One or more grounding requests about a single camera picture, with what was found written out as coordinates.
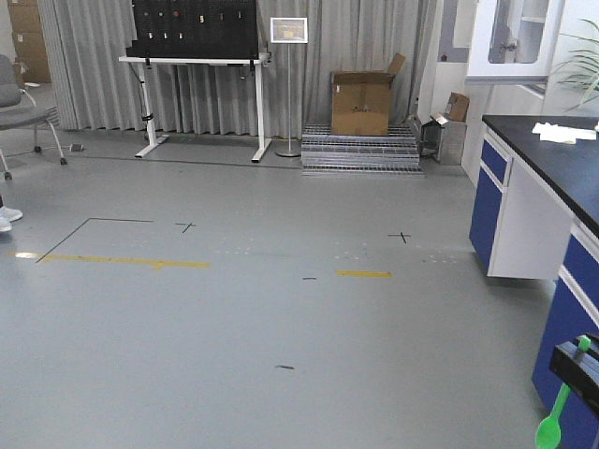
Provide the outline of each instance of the black clamp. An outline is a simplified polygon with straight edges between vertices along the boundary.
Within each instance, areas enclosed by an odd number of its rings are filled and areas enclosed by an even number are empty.
[[[559,344],[553,349],[549,369],[599,417],[599,336],[585,335],[591,339],[588,351],[578,350],[580,337]]]

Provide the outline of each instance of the metal pole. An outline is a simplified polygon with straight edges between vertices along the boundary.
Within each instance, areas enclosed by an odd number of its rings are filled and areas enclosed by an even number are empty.
[[[277,151],[283,157],[297,157],[301,151],[291,149],[291,44],[287,44],[287,148]]]

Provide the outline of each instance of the white curtain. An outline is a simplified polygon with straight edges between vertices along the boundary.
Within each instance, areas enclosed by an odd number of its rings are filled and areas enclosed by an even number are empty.
[[[432,0],[257,0],[270,17],[307,17],[308,44],[270,44],[263,69],[267,136],[301,135],[330,122],[330,72],[384,70],[395,52],[406,64],[393,83],[391,121],[410,108],[414,61],[425,51],[422,14]],[[67,129],[143,129],[139,83],[118,62],[135,38],[130,0],[38,0],[61,125]],[[291,60],[291,133],[287,52]],[[153,65],[147,73],[158,129],[257,135],[256,87],[247,67]]]

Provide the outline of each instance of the table leg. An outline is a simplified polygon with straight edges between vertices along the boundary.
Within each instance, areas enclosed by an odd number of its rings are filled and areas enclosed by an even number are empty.
[[[154,123],[152,116],[152,106],[150,105],[150,96],[148,95],[148,88],[146,86],[146,74],[145,74],[145,65],[144,63],[139,64],[139,81],[141,82],[141,90],[143,91],[143,103],[145,107],[145,112],[147,117],[152,117],[147,121],[146,129],[148,132],[148,140],[149,145],[145,147],[143,150],[138,152],[135,157],[143,157],[149,152],[151,152],[154,148],[160,145],[162,142],[168,139],[168,136],[162,136],[160,138],[156,137],[156,124]]]
[[[264,138],[264,98],[262,91],[262,64],[256,64],[256,108],[258,115],[258,151],[254,154],[252,162],[260,162],[269,147],[271,139]]]

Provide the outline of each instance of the black cross mark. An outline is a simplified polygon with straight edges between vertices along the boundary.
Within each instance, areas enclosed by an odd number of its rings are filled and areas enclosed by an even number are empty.
[[[409,234],[403,234],[402,232],[400,232],[399,234],[387,234],[387,237],[401,237],[403,240],[403,243],[405,243],[406,245],[408,244],[408,240],[406,240],[406,238],[412,237]]]
[[[185,229],[183,230],[182,234],[184,234],[185,232],[187,232],[187,229],[189,229],[190,227],[196,227],[195,224],[193,223],[175,223],[177,226],[185,226]]]

